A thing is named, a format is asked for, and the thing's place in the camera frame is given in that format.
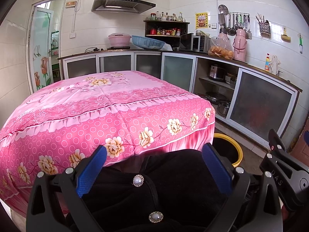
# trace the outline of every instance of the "pink floral tablecloth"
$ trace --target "pink floral tablecloth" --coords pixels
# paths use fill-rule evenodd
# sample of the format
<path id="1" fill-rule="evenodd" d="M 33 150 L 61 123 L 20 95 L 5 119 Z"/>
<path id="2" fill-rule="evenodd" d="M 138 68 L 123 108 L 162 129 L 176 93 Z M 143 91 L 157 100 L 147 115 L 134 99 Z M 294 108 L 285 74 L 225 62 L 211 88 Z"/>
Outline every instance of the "pink floral tablecloth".
<path id="1" fill-rule="evenodd" d="M 137 71 L 59 81 L 29 96 L 0 131 L 0 198 L 26 216 L 39 171 L 75 168 L 100 144 L 105 166 L 201 149 L 213 141 L 214 114 L 209 101 Z"/>

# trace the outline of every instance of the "doorway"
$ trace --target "doorway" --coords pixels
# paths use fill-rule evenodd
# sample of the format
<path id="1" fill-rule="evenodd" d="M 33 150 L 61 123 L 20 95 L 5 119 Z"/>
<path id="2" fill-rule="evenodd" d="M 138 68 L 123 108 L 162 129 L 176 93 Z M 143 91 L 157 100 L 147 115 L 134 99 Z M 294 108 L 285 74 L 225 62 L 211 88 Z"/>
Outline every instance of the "doorway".
<path id="1" fill-rule="evenodd" d="M 58 58 L 64 3 L 65 0 L 45 0 L 33 5 L 28 37 L 33 92 L 61 80 Z"/>

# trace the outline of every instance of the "pink thermos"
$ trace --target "pink thermos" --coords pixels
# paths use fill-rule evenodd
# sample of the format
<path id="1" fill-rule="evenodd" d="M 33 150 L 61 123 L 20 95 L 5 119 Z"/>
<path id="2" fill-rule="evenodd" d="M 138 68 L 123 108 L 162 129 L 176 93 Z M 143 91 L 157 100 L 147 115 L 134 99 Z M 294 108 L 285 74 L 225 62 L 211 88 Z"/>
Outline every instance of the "pink thermos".
<path id="1" fill-rule="evenodd" d="M 234 47 L 234 59 L 245 61 L 246 59 L 246 32 L 242 29 L 238 29 L 236 31 L 236 37 L 234 39 L 233 47 Z"/>

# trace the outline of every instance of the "blue plastic basket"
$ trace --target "blue plastic basket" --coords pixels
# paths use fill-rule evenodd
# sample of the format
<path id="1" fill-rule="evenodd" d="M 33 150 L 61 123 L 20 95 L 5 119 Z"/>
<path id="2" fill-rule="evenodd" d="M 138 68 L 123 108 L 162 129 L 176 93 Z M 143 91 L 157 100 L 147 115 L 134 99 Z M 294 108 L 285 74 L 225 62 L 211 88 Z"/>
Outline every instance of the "blue plastic basket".
<path id="1" fill-rule="evenodd" d="M 132 36 L 132 43 L 140 48 L 150 50 L 160 50 L 165 44 L 163 41 L 142 36 Z"/>

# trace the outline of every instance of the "microwave oven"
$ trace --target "microwave oven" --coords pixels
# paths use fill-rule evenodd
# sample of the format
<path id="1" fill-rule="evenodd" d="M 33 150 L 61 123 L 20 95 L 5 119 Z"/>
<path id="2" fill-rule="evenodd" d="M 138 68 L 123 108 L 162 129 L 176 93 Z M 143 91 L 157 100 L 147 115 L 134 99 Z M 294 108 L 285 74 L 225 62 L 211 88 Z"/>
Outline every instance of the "microwave oven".
<path id="1" fill-rule="evenodd" d="M 208 53 L 210 48 L 208 36 L 194 36 L 193 33 L 180 36 L 180 49 Z"/>

